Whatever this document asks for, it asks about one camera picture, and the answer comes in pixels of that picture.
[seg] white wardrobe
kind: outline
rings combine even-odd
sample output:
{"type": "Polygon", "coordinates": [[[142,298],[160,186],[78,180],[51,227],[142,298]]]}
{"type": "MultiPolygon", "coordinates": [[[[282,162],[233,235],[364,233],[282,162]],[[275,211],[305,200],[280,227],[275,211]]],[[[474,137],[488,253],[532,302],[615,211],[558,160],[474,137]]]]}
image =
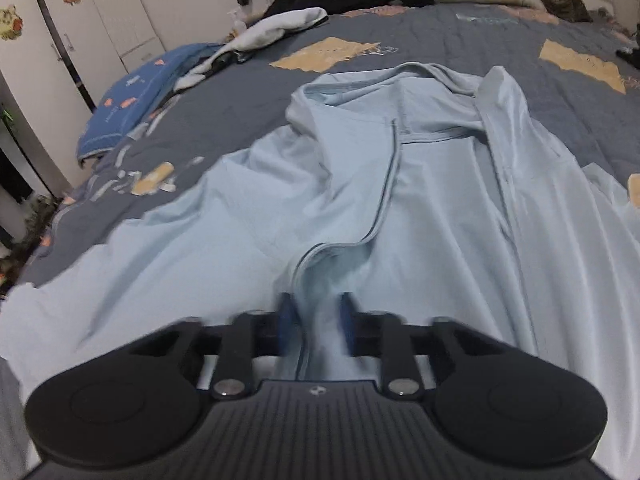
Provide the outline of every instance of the white wardrobe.
{"type": "Polygon", "coordinates": [[[0,72],[38,140],[76,186],[90,174],[75,157],[91,117],[79,89],[98,105],[114,82],[164,48],[140,0],[42,2],[44,12],[38,0],[0,0],[0,72]]]}

